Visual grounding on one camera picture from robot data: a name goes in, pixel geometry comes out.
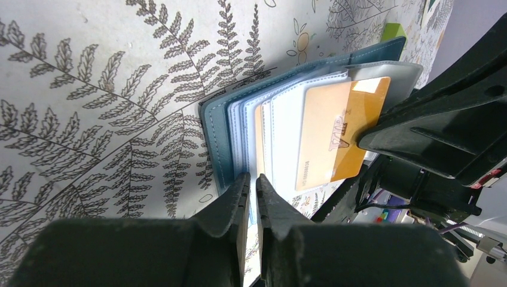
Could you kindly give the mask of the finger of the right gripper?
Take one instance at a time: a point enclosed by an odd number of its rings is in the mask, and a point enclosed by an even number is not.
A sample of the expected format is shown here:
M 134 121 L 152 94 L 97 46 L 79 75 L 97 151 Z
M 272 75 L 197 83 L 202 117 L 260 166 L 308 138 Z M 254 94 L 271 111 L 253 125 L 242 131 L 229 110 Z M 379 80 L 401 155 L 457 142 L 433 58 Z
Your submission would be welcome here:
M 381 123 L 418 117 L 479 103 L 506 86 L 506 14 L 461 58 L 414 95 L 380 117 Z

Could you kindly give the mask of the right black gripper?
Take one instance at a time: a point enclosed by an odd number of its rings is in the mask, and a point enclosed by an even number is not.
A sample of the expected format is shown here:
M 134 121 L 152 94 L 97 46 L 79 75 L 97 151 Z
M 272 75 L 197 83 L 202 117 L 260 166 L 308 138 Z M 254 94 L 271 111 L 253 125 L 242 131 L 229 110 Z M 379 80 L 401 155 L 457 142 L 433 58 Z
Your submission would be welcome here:
M 485 79 L 378 124 L 359 147 L 388 156 L 364 164 L 357 176 L 356 210 L 374 207 L 378 189 L 408 209 L 439 221 L 483 222 L 499 214 L 506 192 L 506 78 Z

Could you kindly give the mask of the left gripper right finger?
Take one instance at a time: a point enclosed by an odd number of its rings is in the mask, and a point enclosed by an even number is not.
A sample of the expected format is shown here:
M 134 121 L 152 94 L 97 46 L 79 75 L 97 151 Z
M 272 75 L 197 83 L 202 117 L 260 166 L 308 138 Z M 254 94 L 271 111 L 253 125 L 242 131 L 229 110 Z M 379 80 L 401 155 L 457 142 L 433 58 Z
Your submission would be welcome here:
M 447 242 L 410 224 L 315 223 L 256 180 L 267 286 L 468 286 Z

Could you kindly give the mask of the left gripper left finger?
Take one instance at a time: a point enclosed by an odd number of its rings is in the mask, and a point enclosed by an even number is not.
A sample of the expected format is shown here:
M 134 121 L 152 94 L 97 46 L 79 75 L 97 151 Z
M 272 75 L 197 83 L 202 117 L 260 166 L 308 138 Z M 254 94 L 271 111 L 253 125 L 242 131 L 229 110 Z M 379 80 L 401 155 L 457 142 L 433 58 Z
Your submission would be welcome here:
M 242 286 L 251 177 L 188 219 L 64 219 L 9 286 Z

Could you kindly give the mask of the blue card holder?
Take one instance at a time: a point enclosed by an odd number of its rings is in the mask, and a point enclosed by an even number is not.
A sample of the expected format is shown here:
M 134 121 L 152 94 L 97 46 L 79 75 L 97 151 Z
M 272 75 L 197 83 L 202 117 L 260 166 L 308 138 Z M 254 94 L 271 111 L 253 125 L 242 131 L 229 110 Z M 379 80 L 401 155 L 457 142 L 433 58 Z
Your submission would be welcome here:
M 325 187 L 339 187 L 346 179 L 302 191 L 295 189 L 306 91 L 327 84 L 390 77 L 382 114 L 410 95 L 423 72 L 421 65 L 400 61 L 404 45 L 405 38 L 397 37 L 352 53 L 305 63 L 285 74 L 206 101 L 200 118 L 218 192 L 224 193 L 243 172 L 257 177 L 254 118 L 259 105 L 265 164 L 262 174 L 280 195 L 289 200 Z M 376 152 L 366 151 L 361 167 L 376 158 Z

